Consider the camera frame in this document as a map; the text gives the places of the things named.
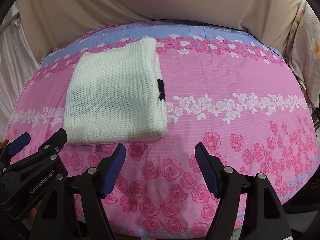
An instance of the pink floral bedsheet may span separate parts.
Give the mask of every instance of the pink floral bedsheet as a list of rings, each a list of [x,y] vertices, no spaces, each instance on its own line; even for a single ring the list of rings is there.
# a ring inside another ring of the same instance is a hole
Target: pink floral bedsheet
[[[279,54],[244,32],[212,26],[148,22],[103,28],[48,55],[26,85],[7,138],[24,132],[31,143],[12,162],[34,152],[63,127],[66,92],[84,52],[100,52],[151,36],[165,84],[168,133],[125,143],[127,157],[103,205],[115,232],[157,239],[204,236],[219,200],[208,192],[194,147],[241,174],[265,173],[282,203],[319,166],[310,111]],[[110,156],[115,145],[65,146],[69,175]],[[84,220],[80,197],[76,210]],[[244,217],[242,196],[235,227]]]

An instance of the white curtain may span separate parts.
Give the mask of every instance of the white curtain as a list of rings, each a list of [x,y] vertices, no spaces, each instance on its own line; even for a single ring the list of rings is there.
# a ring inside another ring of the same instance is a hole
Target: white curtain
[[[12,17],[16,11],[13,6],[6,19]],[[0,141],[4,139],[15,104],[37,67],[20,17],[17,17],[0,32]]]

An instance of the metal screw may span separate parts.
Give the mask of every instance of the metal screw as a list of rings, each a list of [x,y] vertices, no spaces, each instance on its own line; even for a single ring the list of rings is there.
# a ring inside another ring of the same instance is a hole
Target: metal screw
[[[266,178],[265,174],[263,174],[263,173],[261,173],[261,172],[258,174],[258,177],[259,177],[260,179],[265,179],[265,178]]]
[[[94,167],[88,169],[89,174],[95,174],[96,172],[97,172],[97,169]]]
[[[55,160],[56,158],[58,157],[58,155],[56,155],[56,154],[54,154],[54,155],[52,155],[51,157],[50,157],[50,160]]]
[[[63,174],[58,174],[58,175],[56,176],[56,180],[62,180],[62,178],[63,178]]]
[[[225,171],[226,173],[232,173],[232,172],[233,172],[233,168],[227,166],[227,167],[224,168],[224,171]]]

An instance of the black patch on sweater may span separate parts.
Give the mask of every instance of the black patch on sweater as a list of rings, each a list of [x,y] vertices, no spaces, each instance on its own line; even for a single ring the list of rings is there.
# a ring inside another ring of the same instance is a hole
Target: black patch on sweater
[[[158,79],[159,99],[165,101],[164,83],[162,79]]]

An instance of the ribbed knit fabric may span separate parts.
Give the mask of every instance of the ribbed knit fabric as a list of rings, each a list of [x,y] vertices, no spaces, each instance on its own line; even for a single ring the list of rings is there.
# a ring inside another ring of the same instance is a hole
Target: ribbed knit fabric
[[[75,145],[158,139],[167,132],[156,40],[85,53],[68,87],[64,129]]]

